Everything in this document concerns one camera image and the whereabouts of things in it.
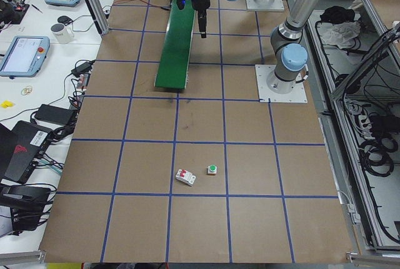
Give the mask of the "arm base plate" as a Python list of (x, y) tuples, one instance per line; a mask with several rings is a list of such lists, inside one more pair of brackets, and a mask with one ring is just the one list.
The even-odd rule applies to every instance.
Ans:
[(307, 103), (304, 83), (281, 81), (275, 75), (275, 65), (256, 64), (256, 80), (259, 101), (262, 103)]
[(283, 12), (283, 0), (246, 0), (249, 11)]

